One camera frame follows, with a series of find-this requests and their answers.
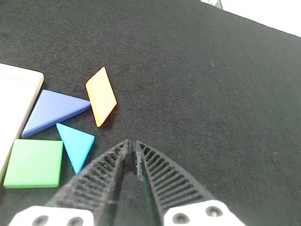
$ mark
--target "triangle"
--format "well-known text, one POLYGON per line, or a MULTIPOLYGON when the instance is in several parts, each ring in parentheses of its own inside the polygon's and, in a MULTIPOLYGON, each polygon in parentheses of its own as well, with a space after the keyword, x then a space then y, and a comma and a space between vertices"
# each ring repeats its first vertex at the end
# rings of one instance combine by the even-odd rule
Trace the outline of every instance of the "triangle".
POLYGON ((77 129, 56 124, 75 174, 78 174, 94 142, 94 136, 77 129))
POLYGON ((22 132, 29 137, 88 109, 89 101, 43 89, 22 132))

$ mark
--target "orange parallelogram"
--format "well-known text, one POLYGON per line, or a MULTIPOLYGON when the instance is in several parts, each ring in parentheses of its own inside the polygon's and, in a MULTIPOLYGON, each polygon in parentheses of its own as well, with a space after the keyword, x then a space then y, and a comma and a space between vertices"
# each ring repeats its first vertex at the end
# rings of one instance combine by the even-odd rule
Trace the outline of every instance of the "orange parallelogram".
POLYGON ((117 104, 107 72, 103 67, 86 83, 97 127, 100 127, 117 104))

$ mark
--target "black felt surface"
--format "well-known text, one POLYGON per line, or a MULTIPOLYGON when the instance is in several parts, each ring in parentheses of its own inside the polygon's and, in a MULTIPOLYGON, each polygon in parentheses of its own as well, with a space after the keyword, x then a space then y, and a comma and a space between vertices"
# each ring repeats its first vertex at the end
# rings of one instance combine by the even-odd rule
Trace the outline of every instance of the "black felt surface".
MULTIPOLYGON (((248 226, 300 225, 300 38, 196 0, 0 0, 0 62, 85 99, 105 66, 118 107, 101 128, 92 111, 64 122, 95 135, 87 161, 141 140, 248 226)), ((52 127, 31 138, 59 135, 52 127)), ((72 176, 64 153, 61 184, 72 176)), ((143 191, 127 178, 116 225, 150 225, 143 191)), ((0 225, 55 191, 6 190, 0 225)))

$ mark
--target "green square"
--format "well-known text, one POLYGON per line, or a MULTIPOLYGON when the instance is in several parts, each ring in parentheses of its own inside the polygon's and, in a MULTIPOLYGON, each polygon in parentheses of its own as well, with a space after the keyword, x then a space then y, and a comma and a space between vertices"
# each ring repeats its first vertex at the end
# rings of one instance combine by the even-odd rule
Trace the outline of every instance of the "green square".
POLYGON ((6 188, 58 187, 63 142, 14 141, 3 186, 6 188))

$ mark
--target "light blue triangle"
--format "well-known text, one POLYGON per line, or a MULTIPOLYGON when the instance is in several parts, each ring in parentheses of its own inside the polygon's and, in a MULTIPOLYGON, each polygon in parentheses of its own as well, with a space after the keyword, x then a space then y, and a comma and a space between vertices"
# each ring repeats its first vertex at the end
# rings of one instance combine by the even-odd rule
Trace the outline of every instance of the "light blue triangle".
POLYGON ((77 129, 56 124, 75 174, 78 174, 94 142, 94 136, 77 129))
POLYGON ((22 132, 22 138, 90 109, 90 101, 43 89, 22 132))

